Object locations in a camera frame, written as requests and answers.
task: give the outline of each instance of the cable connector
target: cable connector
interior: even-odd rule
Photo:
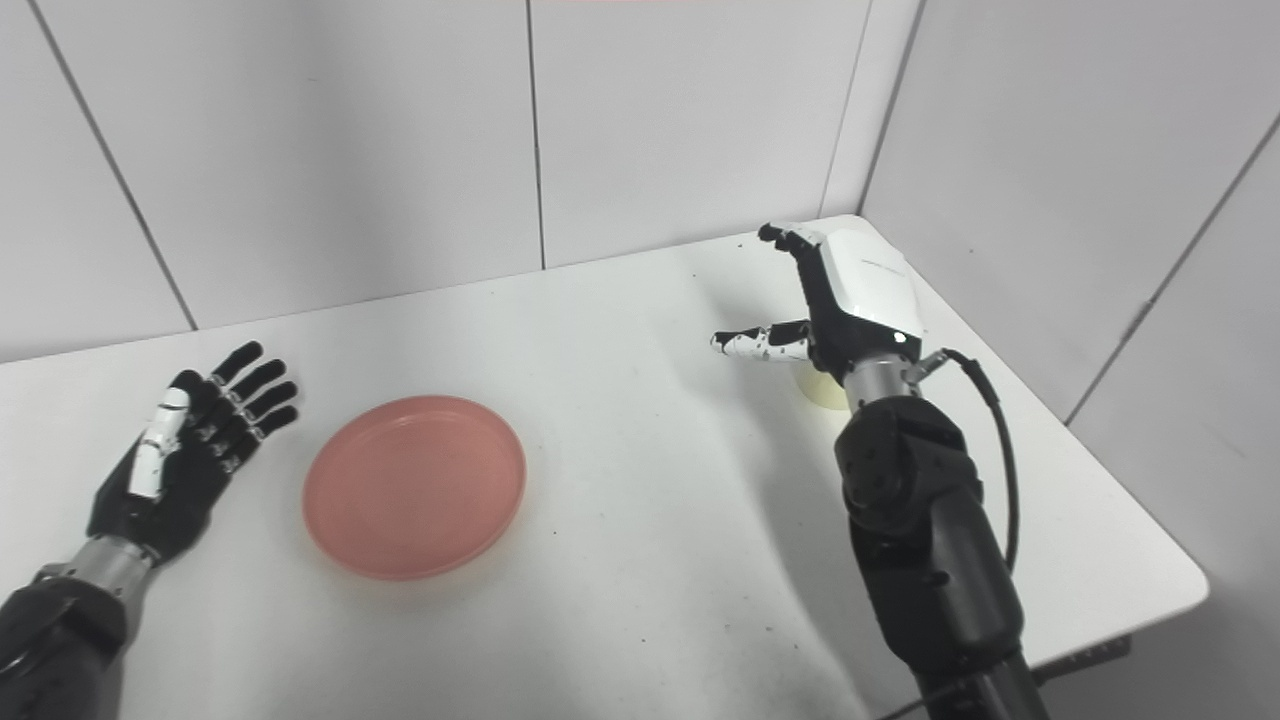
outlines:
[[[938,368],[947,364],[951,356],[947,355],[946,350],[937,350],[932,355],[924,357],[915,365],[911,365],[902,373],[902,379],[906,380],[909,386],[920,384],[924,378],[932,375]]]
[[[982,395],[982,400],[987,404],[987,407],[1000,405],[1000,396],[996,395],[996,387],[987,379],[987,373],[982,372],[982,365],[977,360],[972,360],[950,347],[942,348],[941,352],[946,352],[947,357],[955,360],[960,365],[960,369],[964,370],[964,374],[969,375],[969,379],[978,388],[978,393]]]

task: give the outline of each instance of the robotic hand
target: robotic hand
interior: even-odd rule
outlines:
[[[207,378],[184,370],[93,500],[88,541],[0,606],[0,717],[88,720],[137,630],[147,578],[189,550],[232,475],[297,419],[292,382],[250,342]]]
[[[934,720],[1047,720],[1021,655],[1023,610],[1011,579],[1016,482],[998,398],[977,361],[952,350],[922,360],[923,328],[905,259],[869,223],[824,236],[768,224],[760,240],[796,260],[808,320],[721,332],[731,356],[810,360],[849,397],[836,441],[854,555],[881,632],[911,669]],[[996,418],[1010,487],[1002,557],[982,510],[964,434],[920,396],[956,360]]]

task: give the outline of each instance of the white finger segment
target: white finger segment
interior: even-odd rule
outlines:
[[[809,338],[800,338],[786,345],[769,345],[771,328],[745,331],[724,338],[723,333],[712,337],[712,348],[730,357],[749,360],[768,360],[773,363],[794,363],[809,360]]]
[[[165,391],[133,455],[129,495],[152,500],[160,496],[164,459],[178,448],[178,430],[182,429],[189,407],[191,397],[184,391],[175,387]]]

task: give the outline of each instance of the white wall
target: white wall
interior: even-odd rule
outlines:
[[[41,6],[197,324],[539,269],[524,4]]]
[[[547,264],[815,218],[833,158],[856,204],[914,3],[874,6],[535,1]]]
[[[916,3],[38,1],[202,327],[847,211]],[[52,307],[4,319],[0,361],[183,329],[27,8],[5,13],[3,51],[40,65],[6,106],[60,115],[0,118],[22,152],[0,183],[26,192],[0,234],[58,236],[0,249],[0,300]],[[69,174],[92,192],[28,197]]]
[[[1280,714],[1277,199],[1272,137],[1071,424],[1212,591],[1133,661],[1057,688],[1062,720]]]
[[[1071,427],[1211,580],[1059,720],[1276,715],[1277,63],[1274,3],[925,6],[865,214],[1061,416],[1119,348]]]
[[[1066,418],[1280,108],[1280,4],[928,3],[863,209]]]
[[[26,3],[0,3],[0,361],[187,329]]]

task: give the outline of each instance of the robot finger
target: robot finger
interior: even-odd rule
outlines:
[[[218,387],[227,387],[236,375],[241,374],[244,368],[248,368],[261,356],[262,343],[256,340],[246,342],[228,355],[227,360],[223,360],[221,364],[214,368],[214,372],[209,373],[209,379]]]
[[[823,241],[822,233],[795,223],[769,223],[763,225],[756,234],[764,242],[772,242],[773,247],[788,252],[796,260]]]
[[[189,379],[174,378],[174,383]],[[155,500],[160,495],[160,475],[164,460],[178,447],[178,432],[183,427],[191,396],[182,387],[170,386],[156,405],[151,421],[147,423],[138,445],[133,451],[133,466],[129,470],[129,495]]]
[[[719,332],[712,336],[712,348],[730,357],[776,363],[805,361],[809,360],[809,320],[791,320],[740,332]]]
[[[292,405],[285,405],[284,407],[269,413],[265,418],[262,418],[262,421],[250,425],[248,430],[244,432],[239,442],[221,455],[223,471],[229,475],[238,470],[241,465],[247,462],[248,459],[253,456],[268,436],[297,419],[298,410]]]
[[[265,421],[270,415],[271,410],[276,406],[288,402],[292,397],[298,393],[298,386],[285,382],[275,387],[268,388],[266,392],[260,395],[253,402],[238,409],[234,413],[229,413],[225,420],[219,425],[214,427],[214,432],[206,438],[210,445],[210,450],[214,455],[225,455],[228,450],[234,447],[250,428],[259,421]]]
[[[243,380],[236,383],[230,389],[227,391],[227,397],[232,400],[236,405],[243,404],[250,397],[284,375],[283,360],[271,360],[253,369],[252,373],[244,377]]]
[[[279,379],[284,374],[284,370],[283,361],[271,360],[253,369],[252,373],[236,383],[230,389],[224,389],[221,397],[214,402],[212,410],[200,420],[196,437],[202,441],[212,439],[219,430],[232,421],[232,418],[242,411],[246,400],[252,397],[262,386]]]
[[[169,383],[169,387],[187,393],[188,410],[186,423],[188,427],[204,419],[218,401],[218,388],[195,370],[178,373],[178,377]]]
[[[241,410],[244,419],[250,423],[256,423],[261,418],[266,416],[268,413],[275,409],[278,405],[283,405],[289,400],[293,400],[298,395],[298,386],[292,382],[283,382],[278,386],[268,388],[262,395],[257,396],[253,402],[250,402]]]

